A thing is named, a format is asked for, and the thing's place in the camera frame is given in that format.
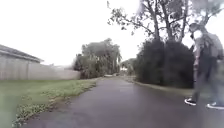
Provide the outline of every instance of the wall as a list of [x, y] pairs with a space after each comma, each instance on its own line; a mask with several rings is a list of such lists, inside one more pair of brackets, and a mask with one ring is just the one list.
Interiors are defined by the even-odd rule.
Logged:
[[0, 55], [0, 80], [79, 79], [80, 73]]

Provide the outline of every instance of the person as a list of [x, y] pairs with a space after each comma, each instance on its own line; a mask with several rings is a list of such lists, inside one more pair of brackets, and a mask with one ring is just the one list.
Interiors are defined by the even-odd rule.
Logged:
[[[185, 99], [185, 103], [195, 106], [204, 85], [209, 84], [212, 90], [213, 103], [207, 104], [207, 107], [224, 109], [224, 103], [219, 97], [220, 82], [217, 78], [218, 62], [223, 59], [223, 46], [216, 35], [209, 33], [197, 23], [192, 23], [189, 26], [189, 31], [192, 33], [191, 38], [196, 47], [194, 53], [194, 93], [190, 98]], [[195, 33], [198, 32], [201, 33], [201, 36], [195, 38]]]

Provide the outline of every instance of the sneaker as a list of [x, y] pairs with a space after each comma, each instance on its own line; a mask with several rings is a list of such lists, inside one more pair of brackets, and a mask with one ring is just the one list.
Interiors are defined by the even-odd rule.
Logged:
[[192, 106], [196, 105], [196, 101], [192, 100], [191, 98], [185, 99], [184, 102], [186, 104], [189, 104], [189, 105], [192, 105]]
[[220, 109], [220, 110], [224, 110], [224, 104], [220, 104], [220, 103], [216, 103], [213, 102], [211, 104], [207, 104], [208, 108], [213, 108], [213, 109]]

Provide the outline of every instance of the road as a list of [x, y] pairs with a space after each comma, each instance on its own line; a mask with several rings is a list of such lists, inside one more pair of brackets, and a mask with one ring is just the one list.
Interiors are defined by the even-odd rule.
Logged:
[[23, 128], [224, 128], [224, 111], [192, 107], [184, 97], [136, 86], [118, 78], [100, 80], [52, 112]]

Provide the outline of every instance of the wet road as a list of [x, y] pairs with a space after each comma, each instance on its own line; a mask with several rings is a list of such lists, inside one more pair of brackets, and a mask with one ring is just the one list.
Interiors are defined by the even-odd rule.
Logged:
[[71, 103], [41, 113], [23, 128], [224, 128], [224, 111], [196, 107], [184, 97], [103, 79]]

